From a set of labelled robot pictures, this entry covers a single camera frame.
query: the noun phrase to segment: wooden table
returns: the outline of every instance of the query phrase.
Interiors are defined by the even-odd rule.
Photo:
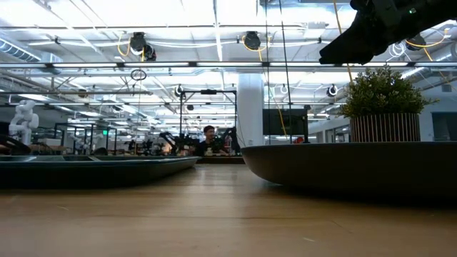
[[[244,165],[0,194],[0,256],[456,256],[457,213],[294,195]]]

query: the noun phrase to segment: wall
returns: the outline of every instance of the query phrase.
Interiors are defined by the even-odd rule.
[[[457,112],[457,99],[442,98],[439,103],[431,104],[425,107],[419,115],[419,123],[421,127],[421,141],[433,141],[433,112]]]

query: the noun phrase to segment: black tray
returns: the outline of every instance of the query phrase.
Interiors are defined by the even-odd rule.
[[[243,148],[259,177],[285,186],[379,196],[457,197],[457,143],[319,143]]]
[[[0,188],[107,188],[151,182],[198,157],[0,156]]]

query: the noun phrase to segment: white robot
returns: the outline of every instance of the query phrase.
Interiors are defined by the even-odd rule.
[[[22,100],[19,105],[16,106],[16,114],[9,124],[9,135],[16,140],[21,138],[21,141],[25,145],[31,143],[31,130],[38,128],[39,117],[34,114],[33,108],[35,102],[32,100]]]

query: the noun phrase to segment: white column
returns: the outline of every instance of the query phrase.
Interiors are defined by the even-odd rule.
[[[241,148],[264,145],[262,124],[263,79],[261,74],[239,75],[237,106],[238,123],[236,129]]]

